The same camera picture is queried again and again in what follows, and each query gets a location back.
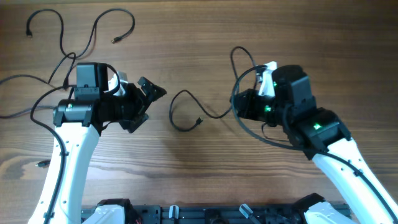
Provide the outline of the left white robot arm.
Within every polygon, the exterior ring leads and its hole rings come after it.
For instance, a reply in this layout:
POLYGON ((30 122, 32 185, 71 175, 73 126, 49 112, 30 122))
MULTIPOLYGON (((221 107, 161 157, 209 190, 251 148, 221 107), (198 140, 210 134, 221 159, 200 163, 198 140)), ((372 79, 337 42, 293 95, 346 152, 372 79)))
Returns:
POLYGON ((145 77, 135 85, 115 72, 109 80, 110 69, 107 63, 77 64, 74 97, 53 111, 53 153, 29 223, 79 223, 88 167, 102 131, 119 123, 133 133, 148 119, 150 104, 167 93, 145 77))

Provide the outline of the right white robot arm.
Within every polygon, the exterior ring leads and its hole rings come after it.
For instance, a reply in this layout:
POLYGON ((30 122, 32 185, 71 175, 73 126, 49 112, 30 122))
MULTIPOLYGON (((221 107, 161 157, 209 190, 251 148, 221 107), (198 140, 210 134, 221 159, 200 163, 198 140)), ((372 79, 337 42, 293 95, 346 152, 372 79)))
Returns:
POLYGON ((241 80, 249 73, 245 71, 231 92, 231 109, 240 127, 271 146, 303 152, 338 189, 361 223, 397 223, 397 203, 370 170, 338 115, 317 106, 303 68, 270 62, 252 70, 259 72, 260 89, 239 91, 241 80), (281 126, 289 143, 259 136, 244 119, 281 126))

